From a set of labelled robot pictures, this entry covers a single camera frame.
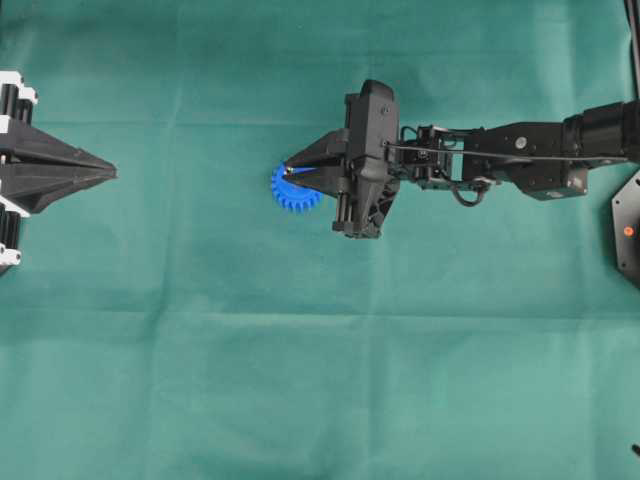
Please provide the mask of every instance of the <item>green cloth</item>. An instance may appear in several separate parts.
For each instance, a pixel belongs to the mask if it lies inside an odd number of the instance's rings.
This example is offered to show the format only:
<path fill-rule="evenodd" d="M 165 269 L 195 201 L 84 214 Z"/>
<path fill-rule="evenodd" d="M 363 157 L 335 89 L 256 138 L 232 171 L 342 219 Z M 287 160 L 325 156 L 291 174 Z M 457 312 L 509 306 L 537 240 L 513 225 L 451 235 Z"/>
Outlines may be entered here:
<path fill-rule="evenodd" d="M 0 478 L 638 478 L 632 166 L 476 209 L 403 185 L 378 241 L 269 188 L 367 78 L 413 126 L 630 100 L 622 1 L 4 3 L 34 126 L 120 178 L 30 219 L 0 279 Z"/>

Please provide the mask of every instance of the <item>white bracket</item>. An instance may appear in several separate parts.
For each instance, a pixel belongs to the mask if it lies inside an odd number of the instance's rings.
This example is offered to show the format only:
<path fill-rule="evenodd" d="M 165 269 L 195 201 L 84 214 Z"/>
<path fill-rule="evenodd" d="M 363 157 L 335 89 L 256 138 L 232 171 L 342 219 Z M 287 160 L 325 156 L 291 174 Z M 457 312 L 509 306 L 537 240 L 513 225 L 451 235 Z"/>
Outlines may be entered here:
<path fill-rule="evenodd" d="M 2 180 L 0 180 L 0 191 L 2 190 Z M 19 207 L 11 200 L 4 198 L 0 195 L 0 204 L 4 205 L 6 212 L 18 213 L 22 218 L 29 218 L 31 214 L 24 208 Z M 0 243 L 0 267 L 17 266 L 22 261 L 22 252 L 12 248 L 7 248 L 4 244 Z"/>
<path fill-rule="evenodd" d="M 38 104 L 38 94 L 33 88 L 25 87 L 20 72 L 0 71 L 0 88 L 5 84 L 18 87 L 18 98 L 20 100 L 29 100 L 34 105 Z"/>
<path fill-rule="evenodd" d="M 0 115 L 0 135 L 9 133 L 9 123 L 11 117 L 9 115 Z"/>

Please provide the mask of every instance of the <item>blue gear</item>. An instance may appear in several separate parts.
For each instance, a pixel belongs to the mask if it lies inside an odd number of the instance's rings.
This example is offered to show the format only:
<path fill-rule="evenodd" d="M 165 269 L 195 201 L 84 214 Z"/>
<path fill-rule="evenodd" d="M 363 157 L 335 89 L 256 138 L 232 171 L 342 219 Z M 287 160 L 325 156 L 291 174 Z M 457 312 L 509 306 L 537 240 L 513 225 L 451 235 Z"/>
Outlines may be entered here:
<path fill-rule="evenodd" d="M 296 172 L 304 172 L 309 168 L 296 168 Z M 282 207 L 291 212 L 302 213 L 311 210 L 322 199 L 322 194 L 310 188 L 298 187 L 287 182 L 282 177 L 285 175 L 284 164 L 274 170 L 271 176 L 271 193 L 273 198 Z"/>

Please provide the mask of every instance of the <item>robotic arm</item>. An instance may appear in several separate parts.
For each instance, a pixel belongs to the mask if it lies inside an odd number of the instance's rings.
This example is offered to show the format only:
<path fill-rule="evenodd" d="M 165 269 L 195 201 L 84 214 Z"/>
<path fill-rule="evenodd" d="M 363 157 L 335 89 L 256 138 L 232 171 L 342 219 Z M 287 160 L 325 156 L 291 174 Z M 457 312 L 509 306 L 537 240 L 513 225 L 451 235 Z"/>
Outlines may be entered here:
<path fill-rule="evenodd" d="M 590 170 L 640 161 L 640 102 L 586 110 L 559 123 L 522 122 L 485 130 L 398 128 L 393 90 L 367 80 L 346 96 L 345 128 L 286 163 L 287 181 L 337 199 L 333 230 L 377 238 L 400 182 L 450 191 L 478 205 L 502 182 L 537 200 L 586 195 Z M 461 178 L 453 162 L 462 157 Z M 298 168 L 311 170 L 296 171 Z"/>

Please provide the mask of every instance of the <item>black wire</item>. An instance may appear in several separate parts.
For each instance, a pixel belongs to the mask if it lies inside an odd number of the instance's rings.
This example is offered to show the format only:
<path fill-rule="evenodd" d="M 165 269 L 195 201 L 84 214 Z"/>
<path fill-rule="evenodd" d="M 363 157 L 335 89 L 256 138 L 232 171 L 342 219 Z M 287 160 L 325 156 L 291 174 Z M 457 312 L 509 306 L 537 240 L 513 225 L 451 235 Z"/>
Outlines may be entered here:
<path fill-rule="evenodd" d="M 388 148 L 394 150 L 411 150 L 416 152 L 426 152 L 426 153 L 453 153 L 460 155 L 476 155 L 478 157 L 489 157 L 489 158 L 505 158 L 512 160 L 523 160 L 526 162 L 531 162 L 533 160 L 558 160 L 563 162 L 584 162 L 584 161 L 603 161 L 603 160 L 621 160 L 627 161 L 626 157 L 526 157 L 519 155 L 510 155 L 506 153 L 490 153 L 490 152 L 478 152 L 475 150 L 450 150 L 446 148 L 429 148 L 429 147 L 414 147 L 410 145 L 396 145 L 393 143 L 387 143 L 386 146 Z"/>
<path fill-rule="evenodd" d="M 459 130 L 455 128 L 444 128 L 444 127 L 438 127 L 437 125 L 432 125 L 431 128 L 436 132 L 453 133 L 461 137 L 466 137 L 468 135 L 471 135 L 471 133 L 473 133 L 473 130 Z"/>
<path fill-rule="evenodd" d="M 411 131 L 411 132 L 415 133 L 416 138 L 418 138 L 418 130 L 416 130 L 416 129 L 415 129 L 415 128 L 413 128 L 413 127 L 402 127 L 402 128 L 400 129 L 400 139 L 401 139 L 403 142 L 404 142 L 404 132 L 405 132 L 405 131 L 407 131 L 407 130 L 409 130 L 409 131 Z"/>
<path fill-rule="evenodd" d="M 491 184 L 485 182 L 484 187 L 474 190 L 474 192 L 476 192 L 476 199 L 467 200 L 460 194 L 460 189 L 458 188 L 458 182 L 452 180 L 451 177 L 449 177 L 444 172 L 440 172 L 440 177 L 442 177 L 444 181 L 447 182 L 447 185 L 449 185 L 449 188 L 451 188 L 451 193 L 453 193 L 453 198 L 455 198 L 458 201 L 458 203 L 464 207 L 475 207 L 477 205 L 480 205 L 482 200 L 484 200 L 484 194 L 487 193 L 491 188 Z"/>
<path fill-rule="evenodd" d="M 458 191 L 458 187 L 454 184 L 451 185 L 451 192 L 453 193 L 453 197 L 460 203 L 460 205 L 464 207 L 475 207 L 480 205 L 482 200 L 484 200 L 484 194 L 487 193 L 489 189 L 483 188 L 480 190 L 476 190 L 476 199 L 475 200 L 467 200 Z"/>

